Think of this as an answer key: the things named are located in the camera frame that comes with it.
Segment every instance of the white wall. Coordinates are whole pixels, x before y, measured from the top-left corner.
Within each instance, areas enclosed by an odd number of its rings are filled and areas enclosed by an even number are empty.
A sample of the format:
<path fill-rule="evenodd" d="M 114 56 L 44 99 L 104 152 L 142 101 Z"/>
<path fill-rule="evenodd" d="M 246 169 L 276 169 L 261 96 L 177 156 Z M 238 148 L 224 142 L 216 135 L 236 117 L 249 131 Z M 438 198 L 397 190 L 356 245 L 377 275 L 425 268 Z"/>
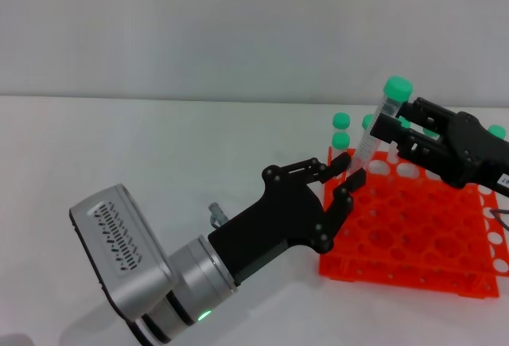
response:
<path fill-rule="evenodd" d="M 509 0 L 0 0 L 0 93 L 509 106 Z"/>

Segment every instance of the test tube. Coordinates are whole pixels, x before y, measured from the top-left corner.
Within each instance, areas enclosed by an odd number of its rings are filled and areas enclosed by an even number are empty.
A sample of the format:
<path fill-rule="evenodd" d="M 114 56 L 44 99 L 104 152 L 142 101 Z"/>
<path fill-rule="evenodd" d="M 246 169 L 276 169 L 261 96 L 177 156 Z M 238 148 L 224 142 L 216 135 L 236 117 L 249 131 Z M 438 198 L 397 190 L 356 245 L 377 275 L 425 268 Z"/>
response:
<path fill-rule="evenodd" d="M 404 78 L 394 76 L 387 81 L 383 88 L 382 101 L 376 108 L 373 119 L 364 131 L 360 144 L 353 155 L 351 173 L 354 173 L 361 167 L 366 168 L 379 146 L 380 140 L 372 137 L 370 133 L 380 113 L 395 117 L 401 105 L 408 101 L 413 90 L 412 84 Z"/>
<path fill-rule="evenodd" d="M 506 138 L 506 129 L 499 125 L 491 125 L 488 128 L 488 131 L 495 135 L 497 138 L 505 139 Z"/>
<path fill-rule="evenodd" d="M 373 114 L 366 114 L 363 118 L 363 139 L 360 141 L 361 143 L 363 142 L 364 140 L 364 137 L 366 135 L 369 135 L 369 131 L 367 131 L 367 128 L 371 126 L 371 121 L 373 120 Z M 352 174 L 354 171 L 352 169 L 352 167 L 350 167 L 350 169 L 348 170 L 348 174 Z"/>
<path fill-rule="evenodd" d="M 335 133 L 332 136 L 332 159 L 339 157 L 350 146 L 350 135 Z"/>
<path fill-rule="evenodd" d="M 332 126 L 335 133 L 344 133 L 350 127 L 350 115 L 347 113 L 335 113 L 332 118 Z"/>
<path fill-rule="evenodd" d="M 406 119 L 399 117 L 398 121 L 401 122 L 402 127 L 405 129 L 410 129 L 410 122 L 408 122 Z M 389 152 L 387 153 L 387 161 L 395 165 L 398 163 L 398 160 L 398 143 L 391 142 L 389 145 Z"/>

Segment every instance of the green cap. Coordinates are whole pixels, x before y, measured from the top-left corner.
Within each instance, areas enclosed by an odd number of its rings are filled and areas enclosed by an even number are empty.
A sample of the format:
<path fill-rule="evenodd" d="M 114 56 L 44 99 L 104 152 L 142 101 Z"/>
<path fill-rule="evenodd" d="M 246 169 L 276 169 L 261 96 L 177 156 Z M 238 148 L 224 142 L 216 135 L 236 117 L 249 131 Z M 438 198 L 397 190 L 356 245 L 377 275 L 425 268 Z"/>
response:
<path fill-rule="evenodd" d="M 363 119 L 363 129 L 367 129 L 373 120 L 373 114 L 368 114 Z"/>
<path fill-rule="evenodd" d="M 506 138 L 506 129 L 499 125 L 491 125 L 488 128 L 488 131 L 495 135 L 497 138 L 505 139 Z"/>
<path fill-rule="evenodd" d="M 350 126 L 350 115 L 347 113 L 336 113 L 332 119 L 332 125 L 337 130 L 344 130 Z"/>
<path fill-rule="evenodd" d="M 401 122 L 401 126 L 403 126 L 403 128 L 410 129 L 410 122 L 408 122 L 406 119 L 399 117 L 398 121 Z"/>
<path fill-rule="evenodd" d="M 347 133 L 335 133 L 332 136 L 332 147 L 337 150 L 346 150 L 350 146 L 350 135 Z"/>
<path fill-rule="evenodd" d="M 391 77 L 383 88 L 383 93 L 387 97 L 401 103 L 408 101 L 412 91 L 414 91 L 412 84 L 397 76 Z"/>
<path fill-rule="evenodd" d="M 422 132 L 431 138 L 436 138 L 438 136 L 437 133 L 435 133 L 434 131 L 428 130 L 428 129 L 422 129 Z"/>

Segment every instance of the green indicator light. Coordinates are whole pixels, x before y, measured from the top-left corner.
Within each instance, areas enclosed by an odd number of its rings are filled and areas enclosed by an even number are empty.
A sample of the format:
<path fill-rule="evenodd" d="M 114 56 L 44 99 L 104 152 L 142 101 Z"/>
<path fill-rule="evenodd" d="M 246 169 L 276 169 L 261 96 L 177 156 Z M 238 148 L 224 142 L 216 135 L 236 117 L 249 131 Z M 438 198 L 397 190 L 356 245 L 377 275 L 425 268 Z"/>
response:
<path fill-rule="evenodd" d="M 203 313 L 201 316 L 198 317 L 198 321 L 203 320 L 210 313 L 212 313 L 212 311 L 211 310 L 207 310 L 205 313 Z"/>

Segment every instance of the clear plastic tube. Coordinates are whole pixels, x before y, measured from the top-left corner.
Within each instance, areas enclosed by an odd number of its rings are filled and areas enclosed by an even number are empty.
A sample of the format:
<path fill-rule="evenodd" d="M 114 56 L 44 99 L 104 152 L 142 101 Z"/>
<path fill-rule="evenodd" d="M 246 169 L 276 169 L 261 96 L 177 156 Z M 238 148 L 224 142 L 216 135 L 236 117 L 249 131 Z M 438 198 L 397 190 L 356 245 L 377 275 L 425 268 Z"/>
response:
<path fill-rule="evenodd" d="M 412 91 L 412 84 L 403 78 L 391 77 L 387 81 L 383 89 L 384 96 L 382 101 L 376 108 L 370 124 L 364 130 L 360 144 L 357 146 L 357 150 L 353 155 L 350 168 L 351 173 L 354 173 L 360 168 L 366 169 L 373 155 L 375 155 L 375 151 L 379 147 L 380 140 L 370 135 L 376 119 L 381 113 L 389 115 L 390 117 L 395 117 L 401 105 L 408 101 Z"/>
<path fill-rule="evenodd" d="M 350 135 L 335 133 L 332 136 L 332 159 L 339 157 L 350 146 Z"/>

